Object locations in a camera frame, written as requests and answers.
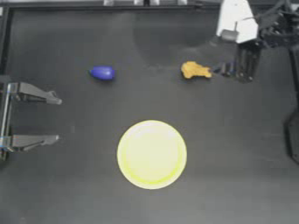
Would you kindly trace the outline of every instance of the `toy chicken leg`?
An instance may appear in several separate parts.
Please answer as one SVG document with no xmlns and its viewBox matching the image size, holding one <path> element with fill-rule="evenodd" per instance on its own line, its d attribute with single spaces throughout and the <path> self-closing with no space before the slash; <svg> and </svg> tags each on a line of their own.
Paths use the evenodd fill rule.
<svg viewBox="0 0 299 224">
<path fill-rule="evenodd" d="M 189 61 L 182 64 L 182 74 L 186 79 L 191 79 L 195 76 L 211 78 L 211 69 L 207 66 L 199 65 L 194 61 Z"/>
</svg>

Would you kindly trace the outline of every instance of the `black tabletop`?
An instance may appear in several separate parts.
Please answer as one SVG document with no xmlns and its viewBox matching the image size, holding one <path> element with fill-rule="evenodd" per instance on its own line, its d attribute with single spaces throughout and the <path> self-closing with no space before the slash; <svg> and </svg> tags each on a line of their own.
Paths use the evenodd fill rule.
<svg viewBox="0 0 299 224">
<path fill-rule="evenodd" d="M 6 73 L 61 106 L 18 103 L 18 134 L 59 134 L 0 171 L 0 222 L 297 223 L 299 167 L 284 124 L 296 110 L 285 49 L 264 52 L 256 81 L 185 80 L 181 65 L 230 60 L 214 47 L 218 15 L 199 12 L 34 11 L 14 14 Z M 90 77 L 117 69 L 115 81 Z M 134 186 L 118 168 L 118 141 L 143 120 L 170 123 L 189 162 L 162 190 Z"/>
</svg>

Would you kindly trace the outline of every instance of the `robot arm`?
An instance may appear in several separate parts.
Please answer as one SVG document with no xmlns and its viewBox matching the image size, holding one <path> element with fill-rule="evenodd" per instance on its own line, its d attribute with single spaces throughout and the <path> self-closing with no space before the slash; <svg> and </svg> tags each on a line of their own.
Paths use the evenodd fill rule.
<svg viewBox="0 0 299 224">
<path fill-rule="evenodd" d="M 299 43 L 299 12 L 290 0 L 256 15 L 249 0 L 225 0 L 221 6 L 218 39 L 238 46 L 236 60 L 222 63 L 214 73 L 238 81 L 254 80 L 261 53 L 268 48 Z"/>
</svg>

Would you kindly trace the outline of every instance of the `blue toy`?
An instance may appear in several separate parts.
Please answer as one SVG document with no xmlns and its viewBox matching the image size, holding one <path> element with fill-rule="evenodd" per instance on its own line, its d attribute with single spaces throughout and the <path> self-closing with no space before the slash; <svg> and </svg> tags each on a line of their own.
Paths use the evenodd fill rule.
<svg viewBox="0 0 299 224">
<path fill-rule="evenodd" d="M 90 70 L 90 74 L 103 81 L 113 81 L 117 77 L 117 71 L 113 66 L 94 66 Z"/>
</svg>

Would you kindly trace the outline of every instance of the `yellow plate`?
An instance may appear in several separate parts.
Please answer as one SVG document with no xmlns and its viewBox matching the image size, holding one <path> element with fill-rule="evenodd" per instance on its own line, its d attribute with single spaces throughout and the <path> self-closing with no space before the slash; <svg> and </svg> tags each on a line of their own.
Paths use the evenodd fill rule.
<svg viewBox="0 0 299 224">
<path fill-rule="evenodd" d="M 129 181 L 145 188 L 169 186 L 182 175 L 187 149 L 178 130 L 167 123 L 145 121 L 123 135 L 117 159 Z"/>
</svg>

